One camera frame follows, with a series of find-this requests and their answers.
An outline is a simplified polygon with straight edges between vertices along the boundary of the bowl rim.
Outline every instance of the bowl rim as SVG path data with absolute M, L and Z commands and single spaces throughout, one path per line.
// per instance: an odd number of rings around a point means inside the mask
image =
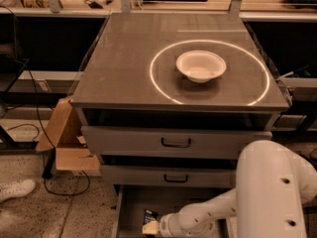
M 219 70 L 219 74 L 216 74 L 214 76 L 208 76 L 208 77 L 205 77 L 205 76 L 192 76 L 190 75 L 189 73 L 187 73 L 187 71 L 181 69 L 181 66 L 179 66 L 179 63 L 180 63 L 180 60 L 183 59 L 184 57 L 188 56 L 188 55 L 191 55 L 193 53 L 199 53 L 201 55 L 209 55 L 209 56 L 212 56 L 213 58 L 216 58 L 220 61 L 221 63 L 221 69 Z M 226 62 L 217 54 L 215 53 L 212 53 L 212 52 L 208 52 L 208 51 L 200 51 L 200 50 L 195 50 L 195 51 L 190 51 L 190 52 L 185 52 L 183 54 L 181 54 L 177 60 L 176 60 L 176 67 L 177 69 L 184 75 L 188 76 L 188 77 L 191 77 L 191 78 L 194 78 L 194 79 L 199 79 L 199 80 L 202 80 L 202 79 L 212 79 L 212 78 L 216 78 L 218 76 L 221 76 L 227 69 L 227 64 Z

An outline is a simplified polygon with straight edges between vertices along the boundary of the metal handle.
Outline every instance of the metal handle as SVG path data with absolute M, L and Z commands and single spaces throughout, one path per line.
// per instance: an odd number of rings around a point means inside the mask
M 164 175 L 164 180 L 165 180 L 166 182 L 186 183 L 186 182 L 188 182 L 188 175 L 186 175 L 186 176 L 184 177 L 184 179 L 169 179 L 169 178 L 167 178 L 167 175 Z
M 161 139 L 160 139 L 160 143 L 161 143 L 164 147 L 188 148 L 188 147 L 191 146 L 191 139 L 188 139 L 186 145 L 168 144 L 168 143 L 165 142 L 165 138 L 161 138 Z

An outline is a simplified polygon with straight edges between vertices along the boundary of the open cardboard box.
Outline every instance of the open cardboard box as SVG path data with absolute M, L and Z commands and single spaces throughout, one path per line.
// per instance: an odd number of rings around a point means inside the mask
M 72 171 L 75 175 L 100 176 L 99 161 L 91 155 L 81 134 L 81 122 L 75 109 L 69 103 L 70 97 L 61 99 L 43 134 L 37 153 L 55 148 L 55 167 L 58 171 Z

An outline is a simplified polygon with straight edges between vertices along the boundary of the white bowl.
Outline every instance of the white bowl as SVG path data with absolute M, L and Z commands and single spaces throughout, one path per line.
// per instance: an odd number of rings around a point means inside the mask
M 205 51 L 191 51 L 182 54 L 177 59 L 176 66 L 188 79 L 197 83 L 204 83 L 221 76 L 227 68 L 222 58 Z

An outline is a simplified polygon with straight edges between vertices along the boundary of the cabinet drawer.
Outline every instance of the cabinet drawer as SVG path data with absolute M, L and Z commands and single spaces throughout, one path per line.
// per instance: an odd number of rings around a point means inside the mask
M 111 184 L 224 187 L 235 186 L 233 170 L 197 170 L 146 167 L 100 167 L 103 180 Z
M 223 189 L 121 186 L 117 203 L 117 216 L 111 238 L 143 237 L 142 226 L 145 210 L 158 213 L 158 220 L 163 215 L 178 211 L 182 206 L 202 202 L 213 198 Z M 215 223 L 213 238 L 233 238 L 230 221 L 220 220 Z
M 246 145 L 269 140 L 268 131 L 208 131 L 83 126 L 89 150 L 97 155 L 238 159 Z

